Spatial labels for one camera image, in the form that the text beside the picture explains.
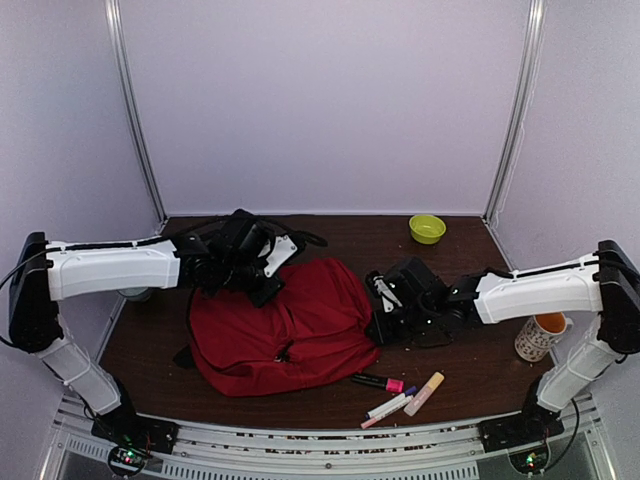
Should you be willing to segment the pastel yellow pink highlighter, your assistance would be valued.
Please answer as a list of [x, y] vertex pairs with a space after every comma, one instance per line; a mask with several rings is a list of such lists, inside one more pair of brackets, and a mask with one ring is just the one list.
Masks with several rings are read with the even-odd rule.
[[444, 381], [444, 375], [436, 371], [422, 388], [414, 395], [413, 399], [405, 406], [404, 413], [413, 417], [437, 390]]

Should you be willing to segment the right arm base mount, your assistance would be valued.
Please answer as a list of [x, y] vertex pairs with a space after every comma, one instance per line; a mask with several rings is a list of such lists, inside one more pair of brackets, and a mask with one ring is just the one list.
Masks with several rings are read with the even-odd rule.
[[484, 451], [493, 452], [543, 442], [565, 428], [559, 413], [541, 407], [536, 392], [530, 390], [519, 413], [481, 421], [478, 431]]

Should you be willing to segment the purple capped white marker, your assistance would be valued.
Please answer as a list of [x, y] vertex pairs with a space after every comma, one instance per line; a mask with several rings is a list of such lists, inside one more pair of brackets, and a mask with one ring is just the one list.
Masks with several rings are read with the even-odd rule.
[[406, 398], [408, 398], [409, 396], [415, 394], [417, 392], [417, 387], [416, 386], [412, 386], [409, 389], [405, 390], [404, 392], [399, 393], [398, 395], [396, 395], [395, 397], [393, 397], [391, 400], [388, 400], [387, 402], [379, 405], [378, 407], [368, 411], [366, 413], [366, 419], [371, 419], [387, 410], [389, 410], [392, 406], [395, 406], [399, 403], [401, 403], [403, 400], [405, 400]]

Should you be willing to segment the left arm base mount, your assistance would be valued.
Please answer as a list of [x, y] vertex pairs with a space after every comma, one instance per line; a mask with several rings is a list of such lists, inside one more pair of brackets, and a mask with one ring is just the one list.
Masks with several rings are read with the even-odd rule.
[[96, 414], [91, 434], [121, 447], [171, 454], [179, 426], [172, 421], [139, 415], [122, 382], [115, 379], [115, 383], [120, 393], [121, 405], [110, 413]]

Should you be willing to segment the black pink highlighter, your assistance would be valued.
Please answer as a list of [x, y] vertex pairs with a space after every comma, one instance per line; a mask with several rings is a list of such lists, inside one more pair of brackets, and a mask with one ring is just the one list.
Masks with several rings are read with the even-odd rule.
[[402, 380], [389, 377], [357, 373], [351, 376], [351, 380], [359, 385], [379, 388], [392, 393], [400, 393], [404, 390], [404, 382]]

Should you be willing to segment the red student backpack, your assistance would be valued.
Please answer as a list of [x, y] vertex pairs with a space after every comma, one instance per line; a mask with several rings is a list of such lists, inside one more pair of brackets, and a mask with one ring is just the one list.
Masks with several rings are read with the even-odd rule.
[[173, 362], [197, 369], [228, 397], [328, 385], [374, 364], [372, 317], [360, 279], [335, 258], [285, 267], [284, 288], [261, 308], [244, 293], [201, 292], [189, 302], [186, 347]]

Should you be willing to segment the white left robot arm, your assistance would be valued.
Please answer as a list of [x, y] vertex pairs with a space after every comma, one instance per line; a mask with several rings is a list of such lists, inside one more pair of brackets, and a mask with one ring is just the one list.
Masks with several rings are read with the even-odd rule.
[[85, 401], [95, 422], [123, 444], [137, 442], [144, 424], [125, 387], [72, 338], [60, 318], [67, 298], [117, 292], [130, 300], [151, 290], [191, 288], [213, 296], [226, 289], [261, 307], [284, 286], [278, 272], [301, 248], [255, 217], [231, 217], [204, 235], [106, 243], [50, 242], [30, 234], [17, 265], [2, 279], [9, 289], [6, 346], [37, 356]]

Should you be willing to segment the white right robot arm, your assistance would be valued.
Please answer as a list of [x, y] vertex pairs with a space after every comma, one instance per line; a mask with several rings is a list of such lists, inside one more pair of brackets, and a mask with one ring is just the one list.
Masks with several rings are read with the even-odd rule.
[[639, 351], [639, 271], [613, 240], [569, 262], [504, 272], [488, 268], [445, 284], [417, 257], [366, 284], [381, 300], [366, 335], [378, 346], [415, 340], [426, 348], [449, 344], [465, 328], [574, 311], [596, 317], [560, 366], [531, 386], [509, 430], [530, 442], [543, 435], [575, 395], [612, 363]]

